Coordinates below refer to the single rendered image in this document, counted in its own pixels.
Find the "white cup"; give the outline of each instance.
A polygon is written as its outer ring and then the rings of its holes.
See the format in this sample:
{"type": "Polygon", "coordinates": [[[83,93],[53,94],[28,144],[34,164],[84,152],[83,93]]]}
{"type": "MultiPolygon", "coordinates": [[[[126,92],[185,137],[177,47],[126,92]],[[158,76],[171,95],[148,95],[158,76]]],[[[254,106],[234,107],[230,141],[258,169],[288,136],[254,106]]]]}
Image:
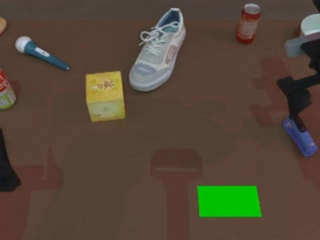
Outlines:
{"type": "Polygon", "coordinates": [[[305,17],[300,26],[300,36],[306,36],[320,32],[320,13],[305,17]]]}

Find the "wooden floor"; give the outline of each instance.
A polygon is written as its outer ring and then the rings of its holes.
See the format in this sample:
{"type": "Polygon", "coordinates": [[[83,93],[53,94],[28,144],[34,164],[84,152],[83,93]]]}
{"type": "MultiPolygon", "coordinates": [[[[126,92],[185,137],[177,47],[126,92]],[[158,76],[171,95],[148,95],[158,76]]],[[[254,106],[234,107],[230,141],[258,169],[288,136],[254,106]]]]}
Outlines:
{"type": "MultiPolygon", "coordinates": [[[[236,23],[187,21],[171,79],[139,93],[128,74],[153,22],[10,22],[0,61],[18,102],[0,123],[22,186],[0,193],[0,240],[320,239],[320,157],[282,129],[276,86],[313,74],[306,56],[284,56],[299,21],[262,21],[252,45],[236,43],[236,23]],[[71,71],[18,53],[21,35],[71,71]],[[127,118],[91,123],[85,74],[107,71],[122,72],[127,118]],[[199,218],[198,185],[257,186],[262,218],[199,218]]],[[[301,116],[320,144],[310,91],[301,116]]]]}

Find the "yellow cube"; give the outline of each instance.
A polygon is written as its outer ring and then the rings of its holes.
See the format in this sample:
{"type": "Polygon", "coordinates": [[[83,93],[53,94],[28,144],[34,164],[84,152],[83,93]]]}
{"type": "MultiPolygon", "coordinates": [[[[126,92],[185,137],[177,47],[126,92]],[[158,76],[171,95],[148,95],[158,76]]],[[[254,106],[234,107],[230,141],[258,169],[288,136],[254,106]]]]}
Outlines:
{"type": "Polygon", "coordinates": [[[86,104],[92,122],[124,119],[124,92],[120,71],[87,74],[86,104]]]}

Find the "microphone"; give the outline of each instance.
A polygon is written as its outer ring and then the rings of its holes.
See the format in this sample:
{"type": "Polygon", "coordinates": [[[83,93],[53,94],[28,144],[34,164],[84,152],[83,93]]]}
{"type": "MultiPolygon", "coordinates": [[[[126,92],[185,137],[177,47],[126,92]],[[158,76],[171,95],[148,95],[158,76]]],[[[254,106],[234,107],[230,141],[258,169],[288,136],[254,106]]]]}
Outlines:
{"type": "Polygon", "coordinates": [[[70,70],[68,64],[38,47],[36,43],[33,42],[28,36],[18,37],[18,39],[15,41],[15,48],[19,53],[32,55],[65,71],[70,70]]]}

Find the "white shoelace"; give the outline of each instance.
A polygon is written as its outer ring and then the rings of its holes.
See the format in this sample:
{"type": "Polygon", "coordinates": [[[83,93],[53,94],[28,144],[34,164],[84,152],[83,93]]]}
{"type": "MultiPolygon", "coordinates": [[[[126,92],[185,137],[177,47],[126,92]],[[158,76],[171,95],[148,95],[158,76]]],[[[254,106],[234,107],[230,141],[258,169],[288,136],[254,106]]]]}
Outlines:
{"type": "Polygon", "coordinates": [[[174,21],[170,24],[164,25],[162,27],[152,27],[151,31],[142,31],[140,34],[140,38],[142,40],[142,42],[139,44],[139,46],[143,45],[143,44],[147,44],[145,46],[145,51],[147,51],[147,53],[153,54],[158,56],[159,53],[161,53],[161,48],[164,46],[164,44],[166,43],[166,40],[159,38],[160,34],[163,34],[165,36],[167,36],[167,32],[164,31],[165,28],[167,27],[179,27],[179,22],[174,21]]]}

